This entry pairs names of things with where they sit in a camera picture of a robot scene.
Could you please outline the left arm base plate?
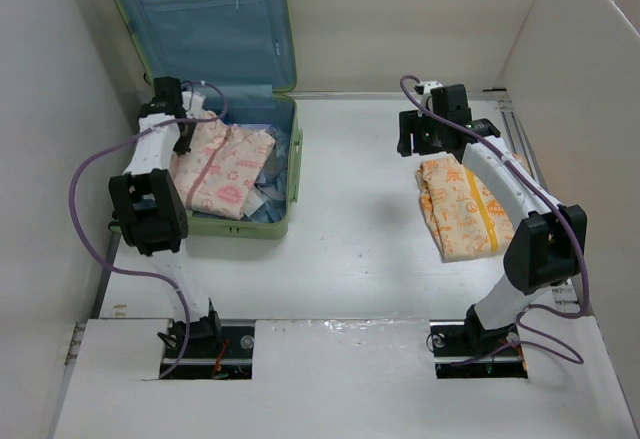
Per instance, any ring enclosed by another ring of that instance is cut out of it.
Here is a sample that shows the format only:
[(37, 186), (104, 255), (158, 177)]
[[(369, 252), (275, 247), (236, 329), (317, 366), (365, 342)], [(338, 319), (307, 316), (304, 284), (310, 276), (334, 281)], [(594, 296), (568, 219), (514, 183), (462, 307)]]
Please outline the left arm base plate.
[(252, 378), (255, 323), (224, 321), (222, 342), (209, 350), (189, 345), (180, 363), (169, 373), (178, 350), (164, 346), (159, 375), (165, 380), (250, 380)]

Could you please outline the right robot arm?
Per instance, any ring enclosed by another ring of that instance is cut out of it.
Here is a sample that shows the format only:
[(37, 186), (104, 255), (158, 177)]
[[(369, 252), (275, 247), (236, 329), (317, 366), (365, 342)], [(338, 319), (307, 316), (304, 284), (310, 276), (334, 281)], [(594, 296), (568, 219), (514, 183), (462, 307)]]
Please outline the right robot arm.
[(458, 368), (521, 353), (522, 318), (543, 307), (538, 297), (574, 276), (588, 278), (586, 213), (546, 192), (499, 129), (473, 118), (464, 85), (405, 75), (400, 88), (414, 107), (399, 115), (397, 151), (423, 158), (419, 204), (442, 259), (503, 256), (490, 292), (461, 324), (433, 327), (427, 343)]

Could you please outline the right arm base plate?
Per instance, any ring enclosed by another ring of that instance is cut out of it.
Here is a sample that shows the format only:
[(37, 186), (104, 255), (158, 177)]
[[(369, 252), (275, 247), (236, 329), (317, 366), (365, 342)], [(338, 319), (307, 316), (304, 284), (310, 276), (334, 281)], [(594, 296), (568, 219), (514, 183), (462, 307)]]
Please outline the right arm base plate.
[(462, 320), (433, 320), (426, 345), (434, 356), (437, 379), (527, 379), (522, 349), (508, 345), (509, 339), (519, 339), (514, 325), (473, 344)]

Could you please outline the green suitcase blue lining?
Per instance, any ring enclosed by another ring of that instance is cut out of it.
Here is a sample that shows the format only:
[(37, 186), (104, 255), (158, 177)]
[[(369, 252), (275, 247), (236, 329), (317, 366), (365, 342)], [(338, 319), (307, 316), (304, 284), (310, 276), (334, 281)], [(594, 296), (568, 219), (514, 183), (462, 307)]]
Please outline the green suitcase blue lining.
[(302, 131), (290, 92), (297, 72), (287, 0), (115, 0), (149, 79), (172, 76), (197, 86), (208, 109), (229, 108), (228, 124), (271, 128), (284, 170), (283, 200), (269, 200), (253, 219), (194, 213), (201, 236), (280, 239), (298, 198)]

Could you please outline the orange cartoon zip hoodie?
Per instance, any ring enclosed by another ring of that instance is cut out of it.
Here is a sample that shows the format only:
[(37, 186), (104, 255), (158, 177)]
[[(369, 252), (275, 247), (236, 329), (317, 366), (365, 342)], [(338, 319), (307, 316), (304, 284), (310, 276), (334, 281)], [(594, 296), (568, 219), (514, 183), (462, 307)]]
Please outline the orange cartoon zip hoodie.
[(427, 156), (415, 177), (420, 209), (443, 261), (491, 257), (506, 250), (514, 235), (506, 212), (453, 155)]

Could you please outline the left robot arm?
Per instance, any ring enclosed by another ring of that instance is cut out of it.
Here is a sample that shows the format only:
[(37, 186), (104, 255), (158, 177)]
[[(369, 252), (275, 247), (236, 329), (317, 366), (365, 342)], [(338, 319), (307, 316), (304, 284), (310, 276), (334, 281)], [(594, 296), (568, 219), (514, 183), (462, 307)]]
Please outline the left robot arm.
[(114, 219), (128, 246), (169, 279), (175, 291), (175, 319), (158, 337), (166, 350), (189, 359), (215, 355), (223, 346), (217, 311), (187, 268), (189, 220), (170, 173), (171, 160), (190, 152), (204, 98), (165, 76), (153, 81), (154, 96), (141, 106), (131, 162), (109, 179)]

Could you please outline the small white box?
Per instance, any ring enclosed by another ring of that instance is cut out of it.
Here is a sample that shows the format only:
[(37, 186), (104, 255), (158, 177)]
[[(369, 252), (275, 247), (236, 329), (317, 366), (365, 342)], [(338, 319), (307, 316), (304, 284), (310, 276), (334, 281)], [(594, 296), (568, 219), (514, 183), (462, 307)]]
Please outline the small white box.
[(264, 205), (264, 200), (262, 196), (258, 193), (255, 193), (251, 190), (245, 199), (243, 205), (244, 215), (247, 217), (251, 217), (254, 215), (262, 206)]

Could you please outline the pink cartoon zip hoodie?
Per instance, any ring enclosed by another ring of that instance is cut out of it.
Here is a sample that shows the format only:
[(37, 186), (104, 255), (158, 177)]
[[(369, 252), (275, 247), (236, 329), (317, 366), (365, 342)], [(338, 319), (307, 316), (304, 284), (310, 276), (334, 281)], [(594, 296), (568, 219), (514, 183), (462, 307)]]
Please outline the pink cartoon zip hoodie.
[(198, 115), (190, 151), (174, 155), (170, 173), (186, 209), (240, 220), (249, 192), (274, 149), (264, 128), (227, 125), (212, 111)]

